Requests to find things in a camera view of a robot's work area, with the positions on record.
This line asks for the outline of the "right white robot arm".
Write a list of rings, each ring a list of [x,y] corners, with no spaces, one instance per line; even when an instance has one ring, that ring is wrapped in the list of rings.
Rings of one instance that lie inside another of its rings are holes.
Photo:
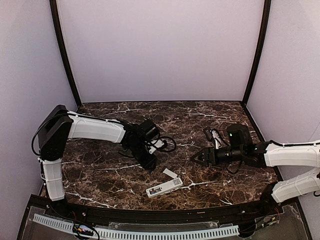
[[[253,143],[247,126],[234,123],[227,128],[229,144],[220,148],[206,147],[190,160],[204,167],[242,162],[255,168],[307,166],[312,169],[285,181],[267,185],[260,196],[266,204],[279,204],[288,199],[320,190],[320,143],[278,143],[273,140]]]

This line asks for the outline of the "white remote control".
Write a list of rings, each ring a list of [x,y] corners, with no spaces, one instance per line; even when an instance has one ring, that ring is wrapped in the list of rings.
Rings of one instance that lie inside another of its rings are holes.
[[[159,185],[150,187],[148,189],[146,189],[146,194],[149,198],[154,198],[163,194],[166,194],[168,192],[171,192],[179,187],[181,187],[183,185],[183,181],[181,180],[180,177],[177,177],[175,179],[172,179],[170,181],[161,183]],[[150,191],[151,190],[161,190],[161,192],[159,192],[158,194],[155,195],[150,195]]]

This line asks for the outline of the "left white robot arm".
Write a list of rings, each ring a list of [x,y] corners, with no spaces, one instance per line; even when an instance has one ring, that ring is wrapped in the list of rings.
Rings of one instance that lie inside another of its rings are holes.
[[[64,105],[57,105],[52,110],[33,139],[38,140],[39,149],[32,151],[41,163],[48,197],[53,202],[65,198],[62,158],[68,140],[91,139],[120,144],[145,170],[155,168],[155,151],[163,150],[167,145],[149,119],[141,124],[104,119],[68,111]]]

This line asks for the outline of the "white battery cover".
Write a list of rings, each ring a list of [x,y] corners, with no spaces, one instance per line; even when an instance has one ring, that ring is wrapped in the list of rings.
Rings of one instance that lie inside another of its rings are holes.
[[[166,174],[167,176],[171,177],[172,179],[175,179],[175,178],[178,177],[178,175],[176,173],[174,173],[173,171],[169,170],[168,168],[165,168],[163,173]]]

